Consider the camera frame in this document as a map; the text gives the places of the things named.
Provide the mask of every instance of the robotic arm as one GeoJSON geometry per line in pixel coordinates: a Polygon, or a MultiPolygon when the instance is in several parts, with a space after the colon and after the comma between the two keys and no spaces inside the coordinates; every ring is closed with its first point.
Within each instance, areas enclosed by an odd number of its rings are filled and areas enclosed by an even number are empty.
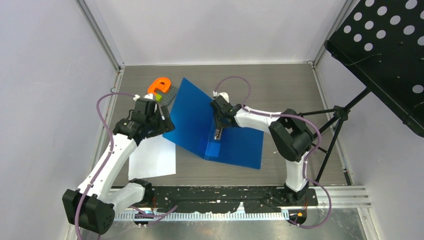
{"type": "Polygon", "coordinates": [[[314,135],[306,124],[298,119],[275,117],[275,115],[297,115],[292,109],[284,112],[255,110],[241,104],[230,104],[225,92],[219,93],[210,103],[215,120],[215,139],[219,140],[225,128],[252,128],[271,134],[280,155],[285,158],[287,179],[284,184],[290,202],[299,200],[308,189],[303,175],[304,161],[312,146],[314,135]]]}
{"type": "MultiPolygon", "coordinates": [[[[156,101],[145,98],[136,100],[131,116],[121,119],[113,129],[115,144],[113,152],[88,190],[81,207],[79,225],[82,228],[104,234],[111,227],[115,214],[119,214],[135,203],[149,203],[152,200],[154,194],[152,184],[142,179],[133,179],[124,188],[112,194],[109,194],[109,191],[125,161],[143,139],[174,129],[166,106],[159,107],[156,101]]],[[[75,224],[78,202],[87,185],[105,162],[110,146],[109,143],[100,160],[78,188],[67,189],[63,194],[63,206],[70,224],[75,224]]]]}

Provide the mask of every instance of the black music stand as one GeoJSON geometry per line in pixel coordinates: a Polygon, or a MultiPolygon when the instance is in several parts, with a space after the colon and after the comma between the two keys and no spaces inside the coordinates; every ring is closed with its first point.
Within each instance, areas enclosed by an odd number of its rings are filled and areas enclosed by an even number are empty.
{"type": "Polygon", "coordinates": [[[366,88],[345,107],[301,113],[334,112],[320,133],[338,121],[328,150],[320,149],[326,155],[317,182],[348,113],[368,93],[424,137],[424,1],[361,0],[324,46],[366,88]]]}

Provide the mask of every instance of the white paper sheet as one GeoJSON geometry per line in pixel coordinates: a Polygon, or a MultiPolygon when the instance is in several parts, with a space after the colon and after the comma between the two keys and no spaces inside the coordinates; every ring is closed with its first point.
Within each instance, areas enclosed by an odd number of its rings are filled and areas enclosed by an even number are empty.
{"type": "Polygon", "coordinates": [[[128,180],[176,173],[175,143],[162,135],[144,139],[129,156],[128,180]]]}

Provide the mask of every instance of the black perforated panel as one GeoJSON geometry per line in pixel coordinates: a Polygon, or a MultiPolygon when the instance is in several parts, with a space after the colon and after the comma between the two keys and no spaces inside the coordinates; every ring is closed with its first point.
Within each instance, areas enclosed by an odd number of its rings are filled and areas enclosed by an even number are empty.
{"type": "Polygon", "coordinates": [[[424,137],[424,0],[361,0],[325,47],[424,137]]]}

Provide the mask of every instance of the black cable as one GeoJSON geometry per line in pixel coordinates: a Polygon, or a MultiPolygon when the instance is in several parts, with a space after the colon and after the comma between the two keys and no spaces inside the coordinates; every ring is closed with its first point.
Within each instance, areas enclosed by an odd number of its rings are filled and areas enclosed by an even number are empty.
{"type": "Polygon", "coordinates": [[[360,62],[362,62],[362,61],[365,61],[365,60],[367,60],[367,59],[370,59],[370,58],[372,58],[372,57],[375,57],[375,56],[381,56],[382,54],[381,53],[376,53],[376,54],[373,54],[373,55],[370,55],[370,56],[367,56],[367,57],[365,57],[365,58],[362,58],[361,60],[358,60],[358,61],[356,61],[356,62],[354,62],[354,63],[351,63],[351,64],[346,64],[346,63],[344,63],[344,62],[342,62],[340,59],[337,59],[339,62],[341,62],[343,65],[345,65],[345,66],[352,66],[352,65],[356,65],[356,64],[358,64],[358,63],[360,63],[360,62]]]}
{"type": "Polygon", "coordinates": [[[408,112],[408,115],[406,115],[405,120],[403,120],[403,124],[405,124],[405,121],[411,116],[412,112],[420,105],[424,104],[424,101],[415,104],[415,106],[412,107],[412,109],[408,112]]]}
{"type": "Polygon", "coordinates": [[[327,134],[328,132],[330,132],[330,130],[333,130],[333,131],[336,130],[338,124],[339,123],[336,123],[336,125],[333,128],[329,127],[327,130],[325,130],[323,133],[321,133],[321,137],[324,136],[325,134],[327,134]]]}
{"type": "Polygon", "coordinates": [[[127,120],[129,120],[129,119],[130,119],[130,117],[131,117],[131,115],[132,115],[132,112],[134,112],[134,110],[133,110],[133,109],[131,109],[131,110],[129,110],[129,111],[128,111],[128,116],[126,117],[126,119],[127,119],[127,120]]]}

